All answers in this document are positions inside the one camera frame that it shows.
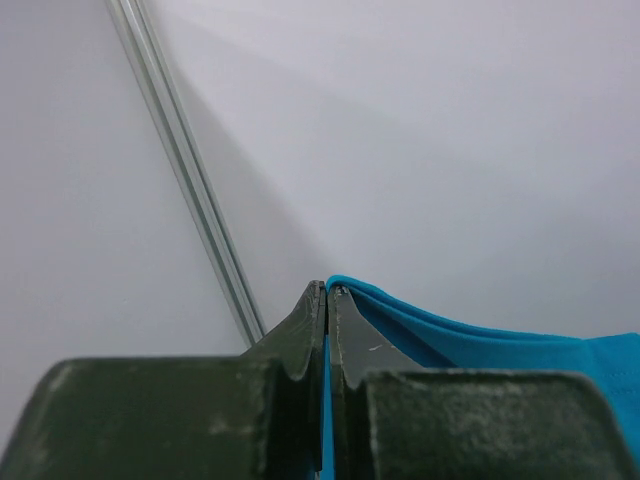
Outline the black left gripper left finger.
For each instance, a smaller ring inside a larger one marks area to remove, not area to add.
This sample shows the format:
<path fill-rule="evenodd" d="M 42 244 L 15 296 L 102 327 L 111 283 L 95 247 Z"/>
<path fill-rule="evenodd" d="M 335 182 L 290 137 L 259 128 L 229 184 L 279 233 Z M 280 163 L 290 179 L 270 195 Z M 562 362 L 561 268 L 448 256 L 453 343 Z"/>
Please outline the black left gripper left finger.
<path fill-rule="evenodd" d="M 326 290 L 238 356 L 76 358 L 37 384 L 5 479 L 313 479 Z"/>

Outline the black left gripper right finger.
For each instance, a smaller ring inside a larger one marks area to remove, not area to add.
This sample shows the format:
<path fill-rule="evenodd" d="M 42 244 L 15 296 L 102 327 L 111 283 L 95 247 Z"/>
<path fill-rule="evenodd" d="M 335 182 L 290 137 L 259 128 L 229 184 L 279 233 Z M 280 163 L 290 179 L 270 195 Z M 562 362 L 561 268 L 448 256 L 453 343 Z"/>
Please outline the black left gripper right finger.
<path fill-rule="evenodd" d="M 338 479 L 635 479 L 621 427 L 578 372 L 427 368 L 327 293 Z"/>

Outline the blue t-shirt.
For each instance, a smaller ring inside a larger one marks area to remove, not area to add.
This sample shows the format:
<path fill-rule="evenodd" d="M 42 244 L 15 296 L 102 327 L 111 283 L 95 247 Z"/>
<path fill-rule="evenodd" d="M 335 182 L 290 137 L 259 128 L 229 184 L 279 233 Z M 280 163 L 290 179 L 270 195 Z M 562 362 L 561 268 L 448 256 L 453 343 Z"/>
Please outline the blue t-shirt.
<path fill-rule="evenodd" d="M 380 288 L 333 275 L 326 288 L 344 287 L 359 313 L 409 358 L 427 368 L 560 370 L 594 381 L 639 457 L 639 336 L 581 339 L 465 324 L 395 298 Z"/>

